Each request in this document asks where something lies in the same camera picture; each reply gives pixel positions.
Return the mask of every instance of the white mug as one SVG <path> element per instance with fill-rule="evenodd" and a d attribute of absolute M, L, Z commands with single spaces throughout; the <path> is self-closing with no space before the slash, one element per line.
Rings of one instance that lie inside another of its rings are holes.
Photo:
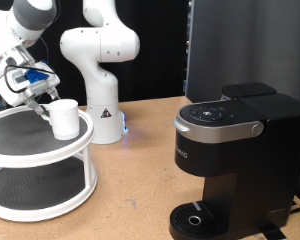
<path fill-rule="evenodd" d="M 48 105 L 50 125 L 54 137 L 58 140 L 76 138 L 80 133 L 78 102 L 72 99 L 61 99 Z"/>

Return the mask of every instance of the black coffee maker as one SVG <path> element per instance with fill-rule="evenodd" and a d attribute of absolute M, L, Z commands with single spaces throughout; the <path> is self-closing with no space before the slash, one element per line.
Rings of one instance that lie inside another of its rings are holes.
<path fill-rule="evenodd" d="M 203 200 L 170 216 L 175 240 L 234 240 L 287 223 L 300 174 L 300 102 L 264 84 L 179 109 L 175 162 L 205 177 Z"/>

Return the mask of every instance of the wooden table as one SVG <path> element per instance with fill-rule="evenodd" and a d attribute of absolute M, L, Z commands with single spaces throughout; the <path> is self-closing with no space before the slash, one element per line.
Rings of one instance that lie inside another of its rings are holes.
<path fill-rule="evenodd" d="M 35 223 L 0 219 L 0 240 L 153 239 L 171 240 L 171 211 L 202 197 L 204 178 L 174 163 L 175 128 L 171 121 L 186 97 L 120 103 L 129 133 L 117 143 L 91 145 L 98 185 L 80 207 L 61 217 Z M 281 229 L 300 240 L 300 212 Z M 248 240 L 262 240 L 258 234 Z"/>

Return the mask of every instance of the drip tray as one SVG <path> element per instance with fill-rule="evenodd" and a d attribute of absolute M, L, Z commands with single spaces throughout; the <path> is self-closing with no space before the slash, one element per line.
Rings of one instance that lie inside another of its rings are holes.
<path fill-rule="evenodd" d="M 172 211 L 170 233 L 175 240 L 218 240 L 224 239 L 225 231 L 204 202 L 199 201 L 181 205 Z"/>
<path fill-rule="evenodd" d="M 40 210 L 64 203 L 85 188 L 82 160 L 70 157 L 33 168 L 0 169 L 0 206 Z"/>

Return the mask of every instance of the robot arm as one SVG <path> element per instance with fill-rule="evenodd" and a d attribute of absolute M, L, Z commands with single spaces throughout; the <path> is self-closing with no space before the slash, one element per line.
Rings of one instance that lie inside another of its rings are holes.
<path fill-rule="evenodd" d="M 57 75 L 43 62 L 36 63 L 27 47 L 40 38 L 56 15 L 54 0 L 15 0 L 10 11 L 0 11 L 0 94 L 12 106 L 25 103 L 41 115 L 34 98 L 47 92 L 58 97 Z M 29 69 L 40 69 L 29 78 Z"/>
<path fill-rule="evenodd" d="M 63 56 L 82 73 L 87 93 L 87 110 L 94 123 L 97 144 L 119 141 L 127 132 L 118 108 L 118 80 L 102 69 L 101 62 L 133 60 L 139 53 L 137 34 L 119 19 L 115 0 L 83 0 L 83 15 L 94 27 L 63 33 Z"/>

